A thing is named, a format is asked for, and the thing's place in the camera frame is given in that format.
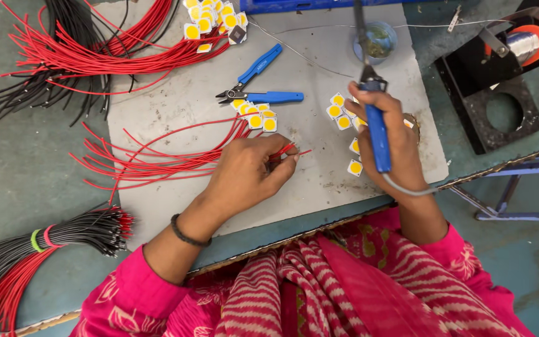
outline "pink clothing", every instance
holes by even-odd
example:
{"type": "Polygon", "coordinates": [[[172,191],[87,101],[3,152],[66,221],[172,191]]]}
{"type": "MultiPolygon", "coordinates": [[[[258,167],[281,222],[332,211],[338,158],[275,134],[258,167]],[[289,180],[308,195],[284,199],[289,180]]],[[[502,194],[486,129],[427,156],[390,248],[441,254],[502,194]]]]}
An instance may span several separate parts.
{"type": "Polygon", "coordinates": [[[453,226],[418,247],[398,210],[167,283],[133,252],[85,300],[71,336],[533,336],[453,226]]]}

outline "wire bundle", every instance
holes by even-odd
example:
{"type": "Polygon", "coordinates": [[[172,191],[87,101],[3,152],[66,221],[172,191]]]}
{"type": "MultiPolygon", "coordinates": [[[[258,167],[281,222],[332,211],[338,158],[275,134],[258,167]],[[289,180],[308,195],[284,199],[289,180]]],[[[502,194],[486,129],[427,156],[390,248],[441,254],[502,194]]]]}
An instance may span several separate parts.
{"type": "Polygon", "coordinates": [[[89,245],[106,256],[126,249],[133,219],[118,207],[86,211],[32,234],[0,241],[0,333],[15,336],[22,293],[41,263],[65,245],[89,245]]]}
{"type": "MultiPolygon", "coordinates": [[[[124,25],[128,16],[128,3],[129,0],[126,0],[126,12],[120,27],[124,25]]],[[[99,17],[94,16],[88,8],[78,3],[77,0],[45,0],[45,4],[38,13],[42,35],[46,35],[52,41],[60,43],[62,41],[61,32],[63,32],[65,39],[71,40],[72,43],[89,50],[91,53],[103,53],[109,57],[119,58],[130,58],[135,52],[148,47],[149,44],[141,42],[145,38],[146,40],[143,41],[146,42],[158,41],[169,28],[169,24],[172,22],[178,8],[176,2],[172,15],[165,27],[161,29],[165,18],[170,12],[172,0],[156,0],[146,15],[136,25],[127,30],[128,34],[126,35],[119,34],[119,29],[114,32],[99,17]],[[49,13],[48,31],[45,29],[45,24],[42,20],[42,13],[45,9],[49,13]],[[105,39],[101,29],[94,25],[93,18],[100,22],[104,31],[108,30],[112,34],[111,38],[105,39]]],[[[27,15],[23,20],[17,15],[15,16],[23,25],[27,25],[27,15]]],[[[22,45],[30,37],[23,35],[18,26],[15,25],[14,27],[20,32],[20,35],[10,34],[9,36],[16,44],[22,45]]],[[[29,57],[25,52],[20,52],[20,54],[29,57]]],[[[31,65],[31,69],[2,74],[2,76],[21,77],[23,80],[8,88],[0,89],[0,119],[26,107],[49,108],[63,100],[65,103],[62,110],[65,110],[72,99],[74,91],[84,88],[86,90],[81,90],[81,92],[86,95],[78,115],[70,124],[72,126],[81,116],[88,116],[89,111],[101,99],[100,95],[88,93],[107,94],[111,91],[111,74],[99,73],[91,76],[77,76],[76,73],[71,72],[69,69],[51,67],[44,62],[34,65],[31,62],[19,61],[17,65],[31,65]],[[52,78],[59,77],[61,77],[59,79],[61,86],[59,87],[48,82],[52,78]]],[[[132,88],[135,79],[132,74],[130,75],[132,88]]],[[[107,118],[109,96],[104,96],[101,101],[99,113],[105,111],[105,118],[107,118]]]]}
{"type": "MultiPolygon", "coordinates": [[[[108,55],[106,53],[95,53],[89,48],[80,45],[71,35],[66,32],[65,28],[60,24],[57,25],[57,35],[59,38],[57,41],[48,34],[43,34],[14,13],[10,7],[5,3],[3,5],[14,15],[18,20],[23,23],[24,31],[19,30],[20,34],[14,37],[14,41],[23,49],[22,55],[26,57],[25,61],[17,62],[19,66],[30,65],[36,70],[64,70],[69,71],[71,74],[64,74],[59,76],[53,76],[47,80],[49,84],[73,90],[76,92],[82,92],[90,95],[118,95],[127,94],[134,91],[143,90],[149,88],[165,76],[167,76],[173,69],[182,66],[196,64],[208,59],[211,59],[228,49],[229,44],[223,43],[219,47],[217,43],[222,39],[227,39],[227,34],[219,34],[219,28],[214,28],[210,33],[204,34],[200,40],[186,40],[182,39],[176,45],[172,47],[161,46],[153,42],[143,40],[143,38],[132,34],[129,31],[124,31],[120,27],[113,25],[108,19],[101,16],[99,12],[86,0],[91,10],[96,13],[103,21],[109,26],[114,27],[124,35],[133,38],[134,40],[141,42],[143,47],[155,46],[165,49],[165,51],[144,57],[117,57],[114,55],[108,55]],[[212,43],[216,48],[208,53],[197,53],[197,49],[201,44],[212,43]],[[132,89],[123,92],[92,92],[91,90],[80,90],[78,88],[71,88],[64,81],[68,79],[75,79],[84,76],[96,76],[102,74],[153,74],[164,72],[163,75],[153,83],[146,86],[132,89]]],[[[2,74],[2,76],[10,74],[19,74],[26,71],[17,71],[14,73],[2,74]]]]}
{"type": "MultiPolygon", "coordinates": [[[[91,155],[86,155],[85,157],[79,159],[71,153],[70,156],[89,170],[110,176],[116,180],[116,183],[112,188],[102,187],[86,179],[84,180],[93,187],[111,191],[112,197],[116,190],[119,189],[142,187],[150,183],[164,180],[195,178],[213,174],[213,171],[216,168],[215,165],[218,163],[223,147],[235,139],[248,138],[252,132],[252,130],[248,127],[249,123],[247,119],[242,118],[242,116],[186,126],[174,131],[170,131],[167,134],[163,134],[146,144],[142,144],[128,131],[126,131],[126,129],[123,129],[126,135],[140,146],[138,150],[134,151],[106,142],[103,137],[100,137],[89,129],[84,122],[82,124],[90,134],[101,142],[101,145],[93,143],[88,139],[85,139],[84,142],[85,146],[91,152],[93,152],[94,156],[97,158],[91,155]],[[228,134],[217,146],[209,151],[194,154],[166,154],[151,148],[151,145],[153,145],[155,142],[159,142],[160,140],[185,129],[224,122],[232,122],[232,126],[230,127],[228,134]],[[128,156],[128,160],[116,157],[111,153],[111,149],[120,150],[126,156],[128,156]],[[111,161],[120,168],[105,164],[104,161],[111,161]],[[119,187],[120,181],[129,182],[132,183],[132,185],[119,187]]],[[[259,137],[263,133],[264,132],[261,131],[259,134],[255,135],[255,137],[259,137]]],[[[288,144],[279,153],[271,156],[270,160],[274,162],[280,161],[280,156],[294,146],[294,143],[288,144]]],[[[301,152],[300,155],[309,153],[310,151],[311,150],[301,152]]]]}

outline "person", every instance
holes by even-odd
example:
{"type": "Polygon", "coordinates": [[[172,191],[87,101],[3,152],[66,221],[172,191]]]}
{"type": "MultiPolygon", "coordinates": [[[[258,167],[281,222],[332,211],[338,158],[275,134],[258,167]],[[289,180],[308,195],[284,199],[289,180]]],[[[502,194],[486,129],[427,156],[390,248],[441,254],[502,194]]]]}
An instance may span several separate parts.
{"type": "MultiPolygon", "coordinates": [[[[348,90],[361,104],[346,108],[360,118],[364,104],[384,111],[392,179],[427,188],[400,102],[355,82],[348,90]]],[[[367,127],[358,140],[365,172],[397,208],[184,283],[213,233],[295,172],[296,149],[268,165],[290,143],[282,135],[235,140],[207,188],[86,298],[71,336],[533,336],[513,313],[513,294],[493,286],[434,196],[390,187],[372,162],[367,127]]]]}

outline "gray cable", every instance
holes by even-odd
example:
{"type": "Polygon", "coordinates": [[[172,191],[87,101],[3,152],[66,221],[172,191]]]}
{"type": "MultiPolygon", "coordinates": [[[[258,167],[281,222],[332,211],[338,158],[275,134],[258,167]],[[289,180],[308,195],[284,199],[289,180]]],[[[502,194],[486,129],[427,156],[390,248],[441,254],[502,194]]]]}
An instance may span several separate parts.
{"type": "Polygon", "coordinates": [[[328,68],[326,68],[325,66],[322,66],[322,65],[318,65],[317,63],[311,61],[310,59],[306,58],[303,56],[303,54],[299,53],[298,51],[296,51],[293,47],[290,47],[286,42],[280,40],[279,38],[275,37],[274,35],[272,35],[271,33],[269,33],[265,28],[259,26],[257,23],[254,23],[254,22],[251,22],[251,20],[249,20],[249,23],[255,27],[258,27],[259,29],[261,29],[262,32],[266,33],[269,37],[273,38],[274,40],[284,44],[286,47],[288,47],[290,50],[296,52],[296,54],[298,54],[300,57],[304,58],[305,60],[307,60],[307,62],[311,63],[312,65],[315,65],[315,66],[318,66],[319,68],[321,69],[324,69],[325,71],[329,71],[330,73],[333,73],[333,74],[336,74],[336,75],[340,75],[340,76],[346,76],[346,77],[350,77],[351,79],[354,79],[355,76],[351,76],[351,75],[347,75],[347,74],[342,74],[342,73],[339,73],[337,71],[333,71],[333,70],[330,70],[328,68]]]}
{"type": "Polygon", "coordinates": [[[400,185],[398,185],[397,183],[392,181],[392,179],[390,178],[388,173],[382,173],[381,175],[384,178],[384,180],[388,184],[390,184],[390,186],[396,188],[397,190],[399,190],[400,192],[403,192],[404,194],[412,195],[414,197],[420,197],[422,195],[432,194],[432,193],[438,192],[438,189],[436,187],[430,187],[430,188],[428,188],[428,189],[426,189],[424,191],[419,191],[419,192],[411,191],[410,189],[406,189],[404,187],[401,187],[400,185]]]}
{"type": "MultiPolygon", "coordinates": [[[[483,20],[483,21],[475,21],[475,22],[466,22],[466,23],[457,23],[455,26],[464,26],[464,25],[475,25],[476,23],[484,23],[484,22],[512,22],[508,20],[483,20]]],[[[426,25],[403,25],[403,26],[394,26],[393,28],[401,28],[401,27],[449,27],[450,25],[436,25],[436,26],[426,26],[426,25]]],[[[278,35],[286,32],[294,32],[294,31],[302,31],[304,29],[313,29],[313,28],[321,28],[321,27],[355,27],[355,26],[349,26],[349,25],[320,25],[320,26],[313,26],[313,27],[302,27],[302,28],[293,28],[293,29],[287,29],[285,31],[272,33],[268,31],[267,29],[264,29],[264,31],[267,34],[271,35],[278,35]]]]}

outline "gray floor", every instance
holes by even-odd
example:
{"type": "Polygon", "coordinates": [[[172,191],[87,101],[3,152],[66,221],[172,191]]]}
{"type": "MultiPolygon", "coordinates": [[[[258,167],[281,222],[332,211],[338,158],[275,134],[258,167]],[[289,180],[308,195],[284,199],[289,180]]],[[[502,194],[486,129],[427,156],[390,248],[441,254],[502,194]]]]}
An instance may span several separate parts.
{"type": "MultiPolygon", "coordinates": [[[[482,178],[463,184],[463,188],[494,206],[507,180],[482,178]]],[[[437,199],[446,218],[475,246],[475,253],[494,283],[515,294],[517,315],[539,336],[539,222],[476,221],[475,208],[453,192],[440,192],[437,199]]],[[[509,211],[539,212],[539,174],[522,177],[509,211]]],[[[67,322],[34,336],[67,336],[75,323],[76,320],[67,322]]]]}

